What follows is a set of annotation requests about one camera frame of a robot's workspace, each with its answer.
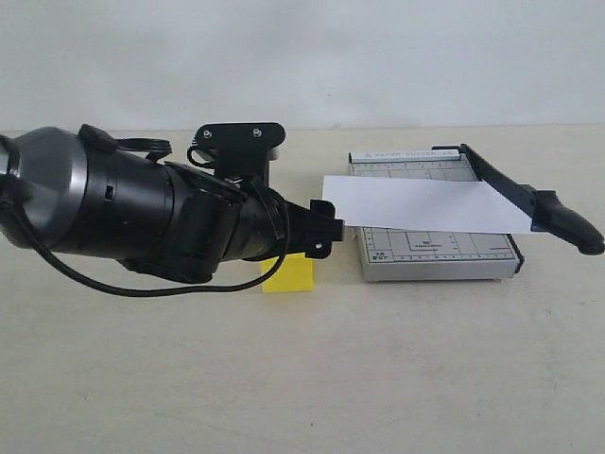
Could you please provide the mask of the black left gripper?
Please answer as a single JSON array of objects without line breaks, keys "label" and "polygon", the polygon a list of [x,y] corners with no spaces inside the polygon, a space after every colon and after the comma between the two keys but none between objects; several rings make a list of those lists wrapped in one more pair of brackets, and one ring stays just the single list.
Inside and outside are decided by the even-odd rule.
[{"label": "black left gripper", "polygon": [[[324,259],[344,239],[344,222],[336,219],[329,201],[313,199],[308,210],[286,201],[257,177],[242,180],[239,187],[247,197],[226,249],[227,261],[278,257],[285,246],[287,253]],[[312,222],[306,228],[307,215]]]}]

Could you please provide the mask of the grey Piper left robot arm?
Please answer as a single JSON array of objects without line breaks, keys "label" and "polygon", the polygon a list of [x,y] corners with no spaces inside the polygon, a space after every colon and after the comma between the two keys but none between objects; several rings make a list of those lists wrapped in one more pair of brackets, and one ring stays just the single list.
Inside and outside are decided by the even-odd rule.
[{"label": "grey Piper left robot arm", "polygon": [[207,124],[176,163],[164,139],[89,124],[3,136],[1,231],[21,249],[110,258],[189,285],[225,261],[325,258],[344,223],[329,201],[303,207],[269,186],[284,141],[276,122]]}]

